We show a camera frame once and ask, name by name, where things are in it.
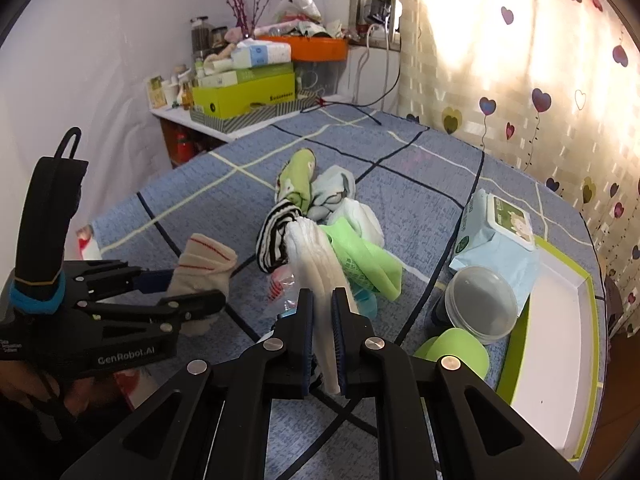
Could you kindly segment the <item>light blue wet wipes pack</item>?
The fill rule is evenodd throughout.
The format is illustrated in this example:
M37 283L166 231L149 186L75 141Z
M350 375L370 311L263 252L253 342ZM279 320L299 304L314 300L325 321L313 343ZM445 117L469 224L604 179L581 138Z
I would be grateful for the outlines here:
M530 215L496 194L478 188L465 206L449 267L481 266L512 288L523 311L539 270Z

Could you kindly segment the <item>blue plaid bed sheet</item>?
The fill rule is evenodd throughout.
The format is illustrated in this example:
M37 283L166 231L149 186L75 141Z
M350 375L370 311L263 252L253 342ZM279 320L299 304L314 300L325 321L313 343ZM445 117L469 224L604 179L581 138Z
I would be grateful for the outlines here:
M171 268L193 233L219 240L239 258L228 308L205 335L181 338L171 360L119 376L131 404L141 404L187 362L233 359L270 330L268 280L256 266L255 242L277 175L301 148L314 152L320 169L340 166L354 175L357 196L378 217L386 248L404 264L399 298L378 305L374 329L383 338L408 351L424 341L427 313L449 278L445 252L463 206L479 188L527 211L534 233L584 270L580 289L594 296L587 316L593 335L602 335L603 287L591 235L548 183L447 133L334 105L198 155L92 222L101 255L135 266Z

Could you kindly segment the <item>white side table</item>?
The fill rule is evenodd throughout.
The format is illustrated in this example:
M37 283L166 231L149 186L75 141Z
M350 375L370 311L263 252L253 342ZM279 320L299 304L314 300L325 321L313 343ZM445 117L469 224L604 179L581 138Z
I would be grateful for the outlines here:
M212 128L211 126L196 122L191 118L190 112L188 110L183 110L181 107L172 108L168 105L160 108L150 107L149 112L158 119L166 119L168 120L168 122L173 122L174 124L190 128L199 133L204 133L206 136L211 136L212 138L224 143L230 143L235 140L239 140L255 131L266 128L267 126L272 125L275 122L282 122L282 120L293 118L299 114L299 110L294 110L294 112L288 114L265 118L261 122L254 122L254 124L251 125L246 122L243 128L239 128L231 132L223 132L216 128Z

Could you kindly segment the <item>black white striped sock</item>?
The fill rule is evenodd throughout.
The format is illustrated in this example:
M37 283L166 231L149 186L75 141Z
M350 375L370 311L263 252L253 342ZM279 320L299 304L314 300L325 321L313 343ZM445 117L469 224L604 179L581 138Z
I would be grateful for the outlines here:
M288 262L285 232L302 211L287 198L279 200L266 215L258 233L255 255L259 270L270 274Z

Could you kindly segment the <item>beige red-striped sock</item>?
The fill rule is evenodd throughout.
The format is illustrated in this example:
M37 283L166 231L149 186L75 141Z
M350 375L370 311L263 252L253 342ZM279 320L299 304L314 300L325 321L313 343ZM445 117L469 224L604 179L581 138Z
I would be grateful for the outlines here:
M179 257L166 296L178 297L216 290L229 299L231 273L238 263L236 252L201 233L193 233Z

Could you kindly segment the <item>white sock bundle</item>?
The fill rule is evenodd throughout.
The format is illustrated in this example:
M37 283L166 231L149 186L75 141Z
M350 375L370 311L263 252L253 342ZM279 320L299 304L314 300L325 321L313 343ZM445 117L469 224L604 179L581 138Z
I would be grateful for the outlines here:
M340 220L345 220L363 240L378 247L384 247L385 238L382 226L378 221L378 217L368 205L345 197L332 214L329 215L326 224L333 226Z

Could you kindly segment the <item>small clear plastic bag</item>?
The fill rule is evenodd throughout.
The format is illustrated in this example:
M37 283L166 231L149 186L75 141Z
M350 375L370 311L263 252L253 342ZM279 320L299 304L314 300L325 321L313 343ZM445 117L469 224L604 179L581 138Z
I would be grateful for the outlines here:
M262 318L285 318L296 312L299 286L289 264L279 266L268 278L267 305Z

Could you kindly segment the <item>yellow-green cardboard box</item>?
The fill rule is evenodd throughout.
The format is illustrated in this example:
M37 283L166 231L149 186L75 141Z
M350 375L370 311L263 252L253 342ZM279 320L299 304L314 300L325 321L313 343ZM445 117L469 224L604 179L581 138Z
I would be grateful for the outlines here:
M296 99L295 74L242 82L221 88L193 89L194 110L206 116L229 119L257 110L258 107L277 105Z

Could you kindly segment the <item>heart pattern curtain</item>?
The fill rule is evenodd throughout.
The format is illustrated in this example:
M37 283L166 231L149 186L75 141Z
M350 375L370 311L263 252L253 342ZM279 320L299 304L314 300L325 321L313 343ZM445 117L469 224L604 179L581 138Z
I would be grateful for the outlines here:
M639 331L639 51L608 0L399 0L398 110L545 183Z

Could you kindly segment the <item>striped shallow tray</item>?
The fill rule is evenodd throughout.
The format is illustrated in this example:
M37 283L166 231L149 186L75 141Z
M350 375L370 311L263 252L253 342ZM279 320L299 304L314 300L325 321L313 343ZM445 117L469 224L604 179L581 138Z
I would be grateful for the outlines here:
M249 113L239 116L222 119L206 115L203 107L197 106L194 110L190 110L190 118L199 125L213 128L222 133L232 133L240 129L256 125L258 122L264 122L267 119L279 118L284 115L300 112L305 108L313 107L320 101L318 96L301 96L300 98L274 105L261 105L254 107Z

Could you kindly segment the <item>green edged white box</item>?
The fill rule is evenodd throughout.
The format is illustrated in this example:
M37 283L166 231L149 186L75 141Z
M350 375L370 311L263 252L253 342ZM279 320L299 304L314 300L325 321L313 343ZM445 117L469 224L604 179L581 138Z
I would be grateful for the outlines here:
M596 297L586 270L541 237L536 243L536 282L510 333L497 393L576 464L585 454L596 412Z

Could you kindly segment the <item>white blue tissue pack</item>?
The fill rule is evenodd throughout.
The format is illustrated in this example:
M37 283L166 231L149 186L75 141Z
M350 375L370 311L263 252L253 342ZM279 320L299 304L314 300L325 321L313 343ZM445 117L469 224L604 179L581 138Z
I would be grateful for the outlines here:
M285 64L290 61L291 46L284 42L247 39L240 42L231 53L234 70Z

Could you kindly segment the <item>bright green sock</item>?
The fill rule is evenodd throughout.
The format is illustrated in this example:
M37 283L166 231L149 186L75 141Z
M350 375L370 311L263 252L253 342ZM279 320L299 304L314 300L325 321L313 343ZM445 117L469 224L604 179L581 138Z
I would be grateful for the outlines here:
M344 218L320 229L326 234L346 278L388 301L400 296L404 268L395 256L364 240Z

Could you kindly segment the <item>white knitted sock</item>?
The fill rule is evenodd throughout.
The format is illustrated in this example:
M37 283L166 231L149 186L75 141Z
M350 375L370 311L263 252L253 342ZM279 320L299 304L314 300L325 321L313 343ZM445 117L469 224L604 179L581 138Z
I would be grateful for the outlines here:
M339 394L331 300L334 289L344 288L349 309L358 313L358 306L341 263L326 233L317 223L298 217L285 228L284 242L288 265L299 288L314 294L314 339L312 348L323 378L324 390Z

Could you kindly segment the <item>orange plastic basin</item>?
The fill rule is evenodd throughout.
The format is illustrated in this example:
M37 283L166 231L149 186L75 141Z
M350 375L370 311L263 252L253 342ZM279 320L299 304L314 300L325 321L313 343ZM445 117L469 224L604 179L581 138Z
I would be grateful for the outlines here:
M348 42L330 37L261 36L258 40L287 44L295 62L342 62L348 57Z

